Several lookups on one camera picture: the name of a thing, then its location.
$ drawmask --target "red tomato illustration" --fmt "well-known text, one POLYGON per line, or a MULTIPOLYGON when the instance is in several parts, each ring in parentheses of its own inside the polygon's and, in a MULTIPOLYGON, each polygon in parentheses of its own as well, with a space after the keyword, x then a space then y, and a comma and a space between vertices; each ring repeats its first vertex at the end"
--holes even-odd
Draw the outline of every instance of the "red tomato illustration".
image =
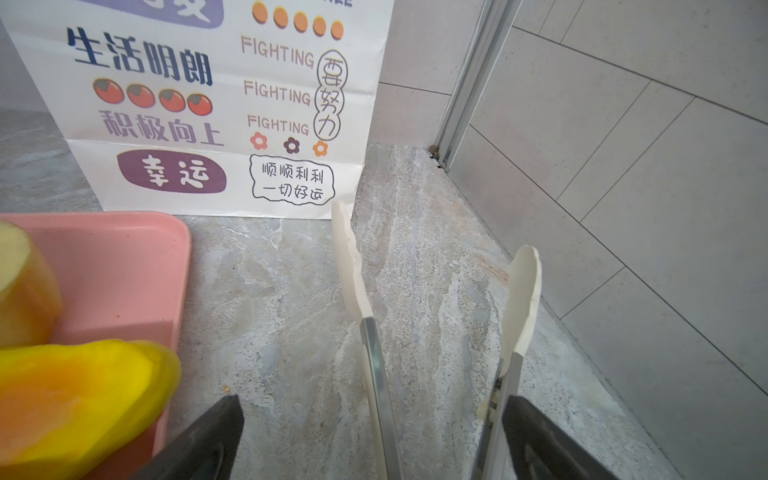
POLYGON ((160 104, 168 111, 182 111, 184 109, 184 97, 175 90, 166 88, 158 95, 160 104))
POLYGON ((96 95, 109 104, 119 104, 125 98, 123 89, 109 78, 97 78, 94 81, 96 95))
POLYGON ((149 108, 154 105, 154 94, 152 93, 152 90, 143 85, 128 85, 128 88, 126 88, 125 91, 128 92, 128 98, 134 102, 134 105, 137 107, 149 108))
POLYGON ((196 115, 208 115, 214 110, 214 104, 210 103, 210 98, 203 94, 192 94, 187 98, 187 105, 189 105, 192 113, 196 115))

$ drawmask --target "yellow fruit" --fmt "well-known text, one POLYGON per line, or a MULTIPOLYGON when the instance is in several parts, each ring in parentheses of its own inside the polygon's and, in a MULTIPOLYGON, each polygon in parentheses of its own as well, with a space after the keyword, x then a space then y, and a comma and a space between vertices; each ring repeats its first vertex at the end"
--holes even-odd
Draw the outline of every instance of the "yellow fruit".
POLYGON ((0 349, 0 478, 77 480, 142 433, 181 378, 154 342, 0 349))
POLYGON ((56 279, 32 238, 0 220, 0 347, 47 343, 61 309, 56 279))

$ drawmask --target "plastic tray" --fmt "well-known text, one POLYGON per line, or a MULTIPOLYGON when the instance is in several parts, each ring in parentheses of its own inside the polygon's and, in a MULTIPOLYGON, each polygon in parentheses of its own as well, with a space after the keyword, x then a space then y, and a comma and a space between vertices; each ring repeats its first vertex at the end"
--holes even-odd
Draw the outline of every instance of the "plastic tray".
MULTIPOLYGON (((27 230, 64 300, 51 343, 147 339, 177 351, 191 250, 187 225, 156 212, 0 214, 27 230)), ((165 444, 168 407, 85 478, 128 478, 165 444)))

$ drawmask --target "orange dot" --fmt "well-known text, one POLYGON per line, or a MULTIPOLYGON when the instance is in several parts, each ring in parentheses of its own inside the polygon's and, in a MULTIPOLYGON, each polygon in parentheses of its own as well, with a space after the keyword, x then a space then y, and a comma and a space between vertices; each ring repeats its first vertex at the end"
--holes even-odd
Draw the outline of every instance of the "orange dot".
POLYGON ((280 28, 285 28, 288 25, 288 12, 283 7, 275 8, 275 12, 272 14, 275 19, 275 25, 280 28))
POLYGON ((338 20, 331 25, 331 36, 334 40, 341 40, 341 37, 344 36, 344 25, 338 20))
POLYGON ((254 3, 252 10, 253 19, 261 24, 266 23, 266 20, 270 17, 270 13, 266 10, 266 7, 261 2, 254 3))
POLYGON ((293 26, 296 27, 296 30, 304 33, 306 31, 306 27, 309 24, 309 21, 306 19, 306 15, 304 15, 304 12, 299 12, 296 14, 295 17, 293 17, 293 26))
POLYGON ((312 23, 312 30, 315 31, 315 35, 318 37, 322 37, 326 34, 326 20, 323 17, 317 17, 315 18, 315 21, 312 23))

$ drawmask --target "gray wall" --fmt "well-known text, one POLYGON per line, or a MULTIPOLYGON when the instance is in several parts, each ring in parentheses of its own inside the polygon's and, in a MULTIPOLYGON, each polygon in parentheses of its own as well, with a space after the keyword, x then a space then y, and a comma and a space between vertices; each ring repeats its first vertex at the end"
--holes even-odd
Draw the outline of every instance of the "gray wall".
MULTIPOLYGON (((434 143, 482 5, 395 0, 370 141, 434 143)), ((1 25, 0 62, 0 108, 48 111, 1 25)))
POLYGON ((768 4, 524 0, 449 176, 685 478, 768 470, 768 4))

